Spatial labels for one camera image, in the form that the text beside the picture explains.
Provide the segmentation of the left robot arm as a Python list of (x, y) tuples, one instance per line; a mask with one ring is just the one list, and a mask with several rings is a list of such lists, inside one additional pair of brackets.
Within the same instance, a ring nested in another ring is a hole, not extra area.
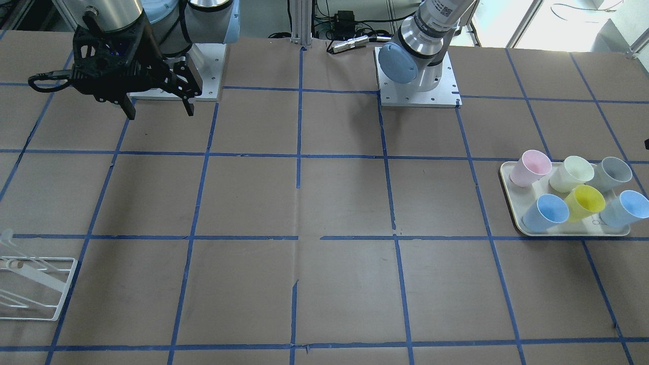
[(424, 1), (378, 52), (378, 68), (406, 85), (443, 62), (461, 17), (474, 1)]

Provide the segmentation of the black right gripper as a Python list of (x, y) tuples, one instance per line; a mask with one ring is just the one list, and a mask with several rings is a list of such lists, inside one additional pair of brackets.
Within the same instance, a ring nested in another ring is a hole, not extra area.
[(86, 12), (73, 37), (71, 86), (99, 102), (121, 107), (128, 120), (136, 109), (128, 93), (161, 89), (183, 102), (195, 115), (194, 101), (202, 93), (202, 79), (188, 55), (169, 64), (160, 51), (147, 15), (142, 12), (123, 30), (107, 31), (99, 14)]

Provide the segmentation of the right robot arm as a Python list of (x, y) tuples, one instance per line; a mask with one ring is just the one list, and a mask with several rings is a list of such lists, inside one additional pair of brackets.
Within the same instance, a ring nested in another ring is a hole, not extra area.
[(30, 78), (60, 81), (134, 120), (131, 97), (178, 99), (193, 116), (196, 99), (215, 101), (226, 44), (240, 35), (238, 1), (56, 1), (74, 24), (70, 69)]

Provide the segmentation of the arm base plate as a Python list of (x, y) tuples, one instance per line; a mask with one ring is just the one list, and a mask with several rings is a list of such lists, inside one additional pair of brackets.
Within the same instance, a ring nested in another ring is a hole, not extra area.
[[(188, 55), (202, 79), (202, 93), (192, 101), (218, 101), (221, 91), (221, 79), (225, 67), (227, 53), (226, 44), (198, 43), (193, 44)], [(132, 92), (129, 96), (134, 99), (149, 101), (179, 101), (172, 93), (161, 89), (152, 89), (144, 92)]]
[(463, 104), (449, 53), (441, 64), (427, 67), (415, 81), (404, 85), (392, 81), (381, 70), (379, 51), (376, 47), (376, 76), (383, 106), (455, 108)]

